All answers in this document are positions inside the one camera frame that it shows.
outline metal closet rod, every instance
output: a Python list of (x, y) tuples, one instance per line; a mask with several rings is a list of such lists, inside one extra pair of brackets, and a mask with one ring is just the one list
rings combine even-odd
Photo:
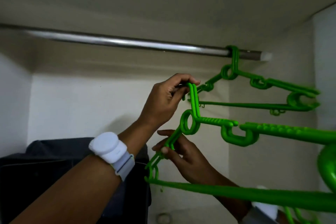
[[(62, 42), (96, 44), (96, 45), (134, 48), (134, 49), (149, 49), (149, 50), (167, 51), (167, 52), (181, 52), (181, 53), (190, 53), (190, 54), (207, 55), (207, 56), (230, 57), (230, 53), (227, 49), (211, 46), (170, 43), (163, 41), (127, 38), (119, 36), (85, 34), (79, 32), (23, 27), (7, 24), (0, 24), (0, 30), (11, 30), (29, 36)], [(240, 58), (247, 60), (267, 61), (270, 58), (270, 54), (261, 51), (240, 50)]]

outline green plastic hanger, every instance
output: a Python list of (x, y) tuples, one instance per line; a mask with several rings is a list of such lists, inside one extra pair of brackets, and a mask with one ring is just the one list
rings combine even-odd
[(293, 83), (283, 82), (280, 80), (275, 80), (272, 78), (265, 79), (264, 77), (243, 72), (238, 69), (239, 62), (239, 49), (236, 46), (228, 46), (227, 49), (231, 51), (232, 54), (232, 63), (230, 65), (225, 65), (221, 72), (206, 81), (204, 84), (197, 87), (197, 93), (202, 91), (211, 91), (214, 89), (214, 84), (220, 79), (225, 80), (234, 80), (238, 76), (243, 76), (245, 78), (250, 79), (250, 85), (260, 90), (266, 90), (271, 88), (272, 86), (282, 88), (284, 90), (291, 91), (291, 93), (287, 97), (286, 104), (259, 104), (259, 103), (226, 103), (226, 102), (209, 102), (209, 101), (199, 101), (200, 105), (222, 105), (222, 106), (234, 106), (234, 107), (245, 107), (245, 108), (256, 108), (256, 109), (268, 109), (271, 115), (279, 116), (281, 113), (285, 113), (286, 111), (299, 111), (306, 112), (314, 110), (320, 104), (318, 102), (312, 104), (302, 103), (300, 100), (301, 96), (306, 96), (310, 99), (315, 99), (316, 95), (320, 94), (320, 92), (316, 89), (302, 87), (299, 85), (295, 85)]
[[(245, 131), (245, 136), (237, 136), (232, 133), (232, 127), (238, 126), (235, 120), (220, 118), (201, 117), (199, 111), (199, 101), (195, 84), (187, 83), (190, 89), (191, 109), (186, 110), (180, 119), (180, 125), (165, 143), (166, 147), (174, 150), (174, 143), (183, 133), (185, 135), (195, 134), (201, 123), (221, 127), (221, 136), (228, 142), (238, 146), (248, 146), (257, 142), (259, 134), (272, 135), (276, 137), (291, 138), (300, 141), (312, 142), (325, 145), (320, 152), (317, 166), (319, 173), (332, 193), (308, 192), (308, 191), (286, 191), (286, 190), (263, 190), (254, 188), (235, 188), (229, 186), (209, 186), (189, 183), (167, 182), (159, 180), (159, 170), (157, 164), (164, 159), (161, 152), (157, 152), (146, 165), (149, 176), (145, 180), (151, 184), (178, 188), (214, 196), (225, 196), (241, 200), (249, 200), (285, 207), (288, 221), (293, 222), (288, 207), (294, 209), (297, 218), (302, 224), (309, 221), (302, 218), (298, 208), (318, 212), (336, 213), (336, 132), (322, 131), (312, 128), (290, 127), (275, 124), (258, 124), (247, 122), (240, 125), (240, 129)], [(188, 117), (192, 117), (192, 125), (187, 125)]]

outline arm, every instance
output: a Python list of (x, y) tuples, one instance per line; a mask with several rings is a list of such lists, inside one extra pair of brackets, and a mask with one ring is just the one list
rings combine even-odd
[[(170, 136), (174, 130), (159, 130), (157, 133), (161, 136)], [(184, 135), (181, 135), (175, 142), (175, 151), (168, 147), (164, 147), (166, 139), (160, 141), (152, 149), (162, 151), (166, 158), (170, 159), (181, 175), (188, 182), (193, 184), (219, 185), (238, 187), (237, 184), (221, 175), (213, 168), (196, 145), (190, 142)], [(216, 199), (235, 217), (238, 222), (247, 215), (252, 208), (250, 201), (240, 199), (216, 197)], [(278, 223), (287, 224), (286, 215), (278, 212)]]
[[(188, 91), (187, 87), (179, 87), (184, 82), (200, 83), (189, 74), (175, 74), (153, 86), (139, 119), (119, 134), (129, 153), (136, 156), (155, 130), (170, 120)], [(109, 164), (90, 155), (63, 175), (11, 224), (96, 223), (120, 182)]]

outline grey watch strap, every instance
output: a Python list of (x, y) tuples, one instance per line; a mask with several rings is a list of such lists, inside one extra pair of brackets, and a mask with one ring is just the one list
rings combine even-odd
[(134, 155), (129, 154), (128, 151), (115, 163), (111, 164), (115, 170), (115, 174), (121, 177), (122, 181), (125, 181), (127, 175), (135, 166)]
[(239, 222), (239, 224), (276, 224), (266, 214), (264, 214), (258, 207), (253, 207), (247, 215)]

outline white ceiling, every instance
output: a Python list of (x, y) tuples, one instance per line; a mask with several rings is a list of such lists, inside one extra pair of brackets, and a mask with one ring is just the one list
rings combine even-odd
[(336, 0), (0, 0), (0, 23), (248, 48)]

